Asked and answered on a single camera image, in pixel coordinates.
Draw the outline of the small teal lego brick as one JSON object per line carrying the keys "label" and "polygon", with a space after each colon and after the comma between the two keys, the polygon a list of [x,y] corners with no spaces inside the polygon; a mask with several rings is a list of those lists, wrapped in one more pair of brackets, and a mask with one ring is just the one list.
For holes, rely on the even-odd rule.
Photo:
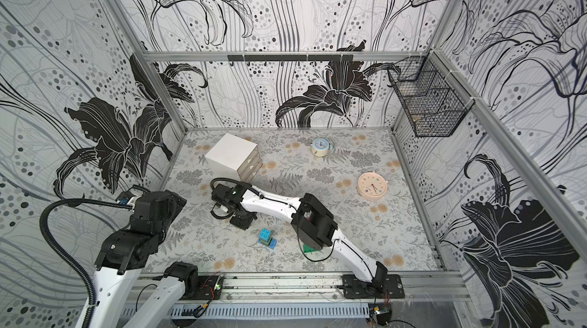
{"label": "small teal lego brick", "polygon": [[272,241],[272,233],[271,230],[268,229],[262,229],[259,233],[259,238],[258,238],[259,242],[269,245]]}

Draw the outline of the long light blue lego brick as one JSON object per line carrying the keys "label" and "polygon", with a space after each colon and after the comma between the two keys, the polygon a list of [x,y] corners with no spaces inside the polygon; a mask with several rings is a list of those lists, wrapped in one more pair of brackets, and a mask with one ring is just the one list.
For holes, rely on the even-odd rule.
{"label": "long light blue lego brick", "polygon": [[258,243],[261,244],[261,245],[264,245],[264,246],[266,246],[266,247],[268,247],[270,249],[274,249],[275,248],[275,245],[277,245],[277,240],[276,239],[269,239],[267,241],[267,240],[264,240],[264,239],[259,239],[258,240]]}

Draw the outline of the long green lego brick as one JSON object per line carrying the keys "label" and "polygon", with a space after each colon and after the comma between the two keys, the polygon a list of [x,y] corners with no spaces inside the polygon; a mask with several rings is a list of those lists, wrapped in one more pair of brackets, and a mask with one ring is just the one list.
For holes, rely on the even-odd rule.
{"label": "long green lego brick", "polygon": [[303,244],[303,253],[304,254],[308,254],[308,253],[312,253],[312,252],[316,252],[316,249],[312,248],[308,245]]}

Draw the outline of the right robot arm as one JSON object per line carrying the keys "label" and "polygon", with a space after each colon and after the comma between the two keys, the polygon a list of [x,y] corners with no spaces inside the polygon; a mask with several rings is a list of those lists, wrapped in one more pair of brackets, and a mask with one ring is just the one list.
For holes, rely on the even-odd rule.
{"label": "right robot arm", "polygon": [[280,196],[260,188],[225,177],[211,180],[212,201],[226,209],[220,216],[214,210],[215,219],[228,219],[235,227],[247,230],[259,214],[272,216],[289,223],[297,235],[299,245],[316,250],[329,250],[329,256],[341,260],[358,281],[382,291],[388,269],[381,262],[369,257],[347,238],[333,214],[312,194],[302,197]]}

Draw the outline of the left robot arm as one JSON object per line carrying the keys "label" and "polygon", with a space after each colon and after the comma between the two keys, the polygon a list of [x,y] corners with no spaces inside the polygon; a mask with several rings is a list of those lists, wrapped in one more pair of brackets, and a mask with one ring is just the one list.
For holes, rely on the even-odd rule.
{"label": "left robot arm", "polygon": [[[99,250],[93,275],[55,239],[49,227],[50,214],[59,207],[80,205],[111,207],[129,211],[128,225],[108,236]],[[151,192],[141,186],[123,191],[113,202],[87,198],[61,199],[41,213],[39,229],[45,242],[73,269],[87,291],[87,300],[77,327],[114,327],[132,286],[150,256],[168,236],[171,223],[186,206],[186,199],[169,190]]]}

